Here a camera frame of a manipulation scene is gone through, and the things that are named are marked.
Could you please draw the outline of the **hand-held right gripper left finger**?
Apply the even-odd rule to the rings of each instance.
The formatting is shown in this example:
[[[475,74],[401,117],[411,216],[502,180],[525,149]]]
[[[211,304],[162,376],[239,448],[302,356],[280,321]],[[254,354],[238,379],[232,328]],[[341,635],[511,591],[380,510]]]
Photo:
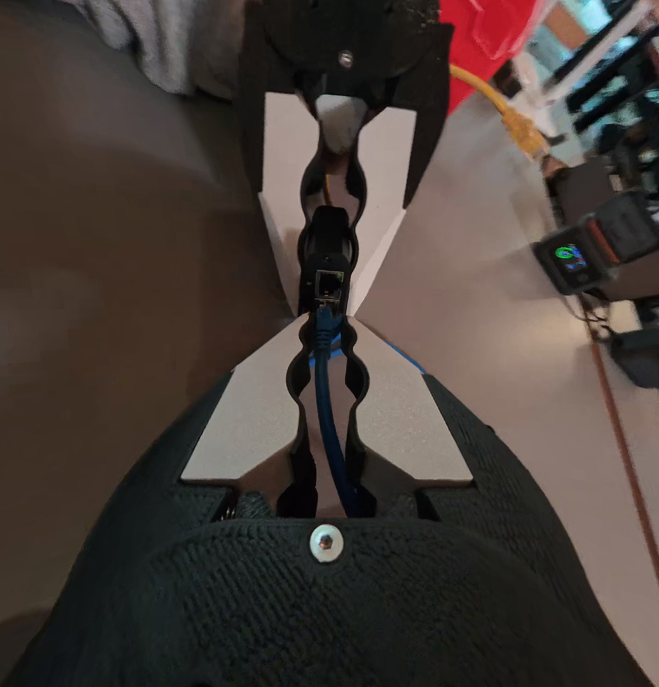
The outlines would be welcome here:
[[[183,482],[260,493],[278,516],[315,517],[317,469],[300,399],[311,381],[313,331],[301,315],[233,369]]]

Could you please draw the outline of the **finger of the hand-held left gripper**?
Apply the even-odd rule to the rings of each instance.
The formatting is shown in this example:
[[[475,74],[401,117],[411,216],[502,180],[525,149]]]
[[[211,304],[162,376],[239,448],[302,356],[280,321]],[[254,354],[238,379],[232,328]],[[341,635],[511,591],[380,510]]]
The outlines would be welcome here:
[[[318,151],[320,129],[296,94],[266,93],[264,114],[263,186],[258,201],[282,289],[296,315],[300,279],[297,245],[306,224],[301,184]]]
[[[359,133],[358,162],[367,195],[355,228],[359,250],[351,275],[349,316],[365,300],[406,214],[403,199],[416,120],[414,111],[388,107]]]

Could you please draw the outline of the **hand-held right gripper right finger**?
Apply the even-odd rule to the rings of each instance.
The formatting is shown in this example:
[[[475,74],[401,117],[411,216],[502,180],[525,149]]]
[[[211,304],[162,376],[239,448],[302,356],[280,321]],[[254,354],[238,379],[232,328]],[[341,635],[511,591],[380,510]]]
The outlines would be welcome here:
[[[471,470],[426,374],[355,317],[343,322],[340,342],[353,398],[344,455],[360,515],[385,515],[422,490],[470,487]]]

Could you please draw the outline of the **black ethernet port adapter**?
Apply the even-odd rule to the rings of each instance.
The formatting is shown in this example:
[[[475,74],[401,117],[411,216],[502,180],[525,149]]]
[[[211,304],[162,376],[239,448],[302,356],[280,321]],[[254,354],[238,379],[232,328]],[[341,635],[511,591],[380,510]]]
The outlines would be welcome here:
[[[298,315],[321,306],[347,313],[351,276],[358,261],[355,226],[342,207],[320,205],[298,241],[300,264]]]

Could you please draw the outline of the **red plastic object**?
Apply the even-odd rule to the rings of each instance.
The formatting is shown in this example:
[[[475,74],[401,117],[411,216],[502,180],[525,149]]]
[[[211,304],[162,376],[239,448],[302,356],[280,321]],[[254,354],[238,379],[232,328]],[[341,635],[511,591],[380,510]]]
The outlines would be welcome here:
[[[439,1],[439,20],[453,27],[451,65],[490,81],[541,23],[554,1]]]

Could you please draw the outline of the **grey cloth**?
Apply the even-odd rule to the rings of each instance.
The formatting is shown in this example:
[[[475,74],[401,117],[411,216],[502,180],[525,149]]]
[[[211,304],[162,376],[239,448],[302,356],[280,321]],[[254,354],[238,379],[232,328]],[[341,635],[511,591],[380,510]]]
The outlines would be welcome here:
[[[245,1],[67,1],[112,49],[130,49],[161,90],[231,102]]]

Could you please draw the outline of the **black device with colour display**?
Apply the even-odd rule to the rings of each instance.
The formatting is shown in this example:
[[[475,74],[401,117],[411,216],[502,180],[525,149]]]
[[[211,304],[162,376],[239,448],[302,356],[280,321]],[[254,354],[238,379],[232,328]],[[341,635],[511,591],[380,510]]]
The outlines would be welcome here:
[[[659,250],[659,221],[643,194],[617,194],[573,225],[531,245],[548,279],[562,296],[593,291],[617,271]]]

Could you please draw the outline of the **black box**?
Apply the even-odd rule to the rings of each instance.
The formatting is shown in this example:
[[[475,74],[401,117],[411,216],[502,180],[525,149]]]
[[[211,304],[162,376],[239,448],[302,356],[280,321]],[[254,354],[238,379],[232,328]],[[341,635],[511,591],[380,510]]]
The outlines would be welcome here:
[[[611,332],[609,356],[635,386],[659,390],[659,329]]]

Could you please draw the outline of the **metal shelf rack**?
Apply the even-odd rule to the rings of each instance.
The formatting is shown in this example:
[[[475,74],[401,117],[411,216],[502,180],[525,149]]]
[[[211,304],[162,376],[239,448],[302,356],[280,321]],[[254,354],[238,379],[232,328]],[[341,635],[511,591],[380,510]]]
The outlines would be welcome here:
[[[539,20],[509,73],[512,104],[552,144],[545,176],[585,161],[578,111],[655,36],[659,1],[540,2]]]

